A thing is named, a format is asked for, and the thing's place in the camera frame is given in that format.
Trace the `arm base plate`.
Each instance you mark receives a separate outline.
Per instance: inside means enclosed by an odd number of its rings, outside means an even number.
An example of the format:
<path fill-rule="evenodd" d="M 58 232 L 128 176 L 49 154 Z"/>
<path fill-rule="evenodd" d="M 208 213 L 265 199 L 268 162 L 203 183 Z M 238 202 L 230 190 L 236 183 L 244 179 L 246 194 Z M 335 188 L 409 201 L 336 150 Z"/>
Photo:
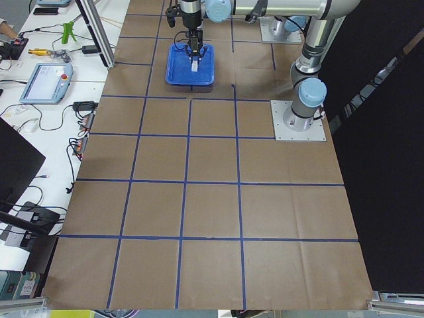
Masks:
<path fill-rule="evenodd" d="M 281 16 L 260 18 L 263 43 L 301 44 L 300 28 Z"/>
<path fill-rule="evenodd" d="M 319 110 L 311 118 L 303 119 L 292 112 L 292 103 L 293 101 L 270 101 L 275 140 L 325 142 L 327 138 Z"/>

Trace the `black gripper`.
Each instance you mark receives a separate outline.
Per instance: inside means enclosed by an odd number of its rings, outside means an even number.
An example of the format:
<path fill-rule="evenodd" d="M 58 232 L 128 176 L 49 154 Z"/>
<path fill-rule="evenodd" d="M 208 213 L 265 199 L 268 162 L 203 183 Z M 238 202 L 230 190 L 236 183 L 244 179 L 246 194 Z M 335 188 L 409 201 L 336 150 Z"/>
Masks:
<path fill-rule="evenodd" d="M 201 16 L 201 1 L 200 0 L 180 1 L 180 11 L 181 11 L 183 25 L 186 28 L 188 28 L 189 30 L 195 30 L 201 25 L 202 16 Z M 202 48 L 199 50 L 199 54 L 198 54 L 199 61 L 201 61 L 204 55 L 206 55 L 207 49 L 208 47 L 206 45 L 203 45 Z M 192 50 L 188 44 L 184 46 L 184 52 L 190 60 L 193 59 Z"/>

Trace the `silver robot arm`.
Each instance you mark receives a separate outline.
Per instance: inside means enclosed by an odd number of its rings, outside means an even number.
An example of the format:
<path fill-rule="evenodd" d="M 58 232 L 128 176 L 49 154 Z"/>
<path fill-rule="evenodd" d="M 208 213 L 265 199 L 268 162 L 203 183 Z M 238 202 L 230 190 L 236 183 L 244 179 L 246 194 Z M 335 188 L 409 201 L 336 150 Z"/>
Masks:
<path fill-rule="evenodd" d="M 274 16 L 270 32 L 275 36 L 290 35 L 293 32 L 303 32 L 306 26 L 306 16 Z"/>
<path fill-rule="evenodd" d="M 202 18 L 221 23 L 232 15 L 243 15 L 249 24 L 269 15 L 310 18 L 305 42 L 299 58 L 292 64 L 290 76 L 295 91 L 292 105 L 283 115 L 287 128 L 303 132 L 312 126 L 316 110 L 322 106 L 327 88 L 318 79 L 321 57 L 327 47 L 334 23 L 351 13 L 358 1 L 171 1 L 166 9 L 167 21 L 174 27 L 182 18 L 187 29 L 188 48 L 192 60 L 201 56 L 203 46 Z"/>

